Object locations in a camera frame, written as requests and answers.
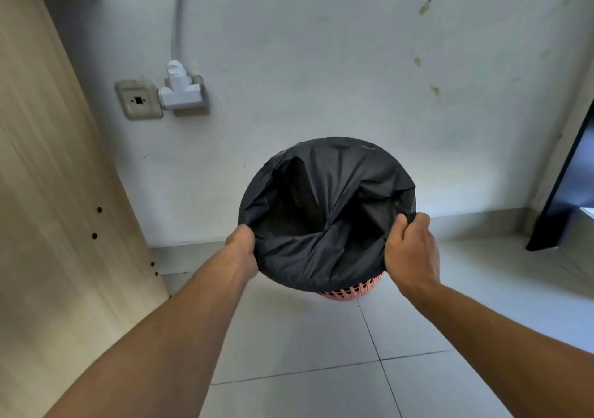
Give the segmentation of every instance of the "forearm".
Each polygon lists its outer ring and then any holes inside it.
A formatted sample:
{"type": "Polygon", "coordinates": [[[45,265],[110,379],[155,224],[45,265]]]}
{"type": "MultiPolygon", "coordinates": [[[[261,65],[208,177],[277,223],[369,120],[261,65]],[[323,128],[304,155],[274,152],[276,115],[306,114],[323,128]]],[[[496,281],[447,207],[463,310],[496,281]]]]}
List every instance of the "forearm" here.
{"type": "Polygon", "coordinates": [[[220,251],[85,371],[48,413],[60,417],[196,418],[248,279],[220,251]]]}
{"type": "Polygon", "coordinates": [[[451,288],[405,296],[515,417],[594,416],[594,355],[526,328],[451,288]]]}

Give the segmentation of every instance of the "person's right arm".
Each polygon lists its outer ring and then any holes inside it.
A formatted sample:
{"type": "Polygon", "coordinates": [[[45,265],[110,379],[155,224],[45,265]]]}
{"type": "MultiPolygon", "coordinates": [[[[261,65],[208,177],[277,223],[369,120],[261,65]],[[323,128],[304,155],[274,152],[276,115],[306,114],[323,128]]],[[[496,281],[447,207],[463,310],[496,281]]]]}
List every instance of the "person's right arm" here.
{"type": "Polygon", "coordinates": [[[399,215],[385,247],[386,270],[400,292],[446,337],[512,415],[594,417],[594,354],[552,339],[439,279],[429,216],[399,215]]]}

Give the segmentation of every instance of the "person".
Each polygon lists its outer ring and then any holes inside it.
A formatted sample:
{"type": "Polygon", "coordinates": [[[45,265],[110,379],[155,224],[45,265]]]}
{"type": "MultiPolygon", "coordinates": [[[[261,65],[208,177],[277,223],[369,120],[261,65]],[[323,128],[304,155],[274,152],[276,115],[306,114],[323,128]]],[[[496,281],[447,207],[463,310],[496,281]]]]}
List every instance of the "person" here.
{"type": "MultiPolygon", "coordinates": [[[[95,361],[47,418],[200,414],[223,339],[258,272],[239,226],[172,299],[95,361]]],[[[400,292],[450,341],[515,417],[594,417],[594,355],[528,329],[440,283],[429,216],[399,215],[385,266],[400,292]]]]}

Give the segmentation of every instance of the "person's left arm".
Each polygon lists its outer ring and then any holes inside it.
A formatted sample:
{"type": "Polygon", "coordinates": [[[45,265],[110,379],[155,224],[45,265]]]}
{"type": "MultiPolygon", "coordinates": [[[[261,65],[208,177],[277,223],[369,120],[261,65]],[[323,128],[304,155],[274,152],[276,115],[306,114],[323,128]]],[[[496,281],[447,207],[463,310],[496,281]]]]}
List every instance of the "person's left arm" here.
{"type": "Polygon", "coordinates": [[[98,358],[46,418],[196,418],[231,317],[257,272],[254,234],[239,226],[178,294],[98,358]]]}

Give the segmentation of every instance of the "black metal frame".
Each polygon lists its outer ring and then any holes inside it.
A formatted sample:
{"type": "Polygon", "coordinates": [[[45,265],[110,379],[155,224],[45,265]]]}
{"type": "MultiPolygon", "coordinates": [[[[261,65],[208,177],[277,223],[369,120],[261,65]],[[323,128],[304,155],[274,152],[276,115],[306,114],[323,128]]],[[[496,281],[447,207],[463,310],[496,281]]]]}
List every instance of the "black metal frame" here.
{"type": "Polygon", "coordinates": [[[594,103],[586,114],[526,249],[558,246],[571,213],[580,207],[594,207],[594,103]]]}

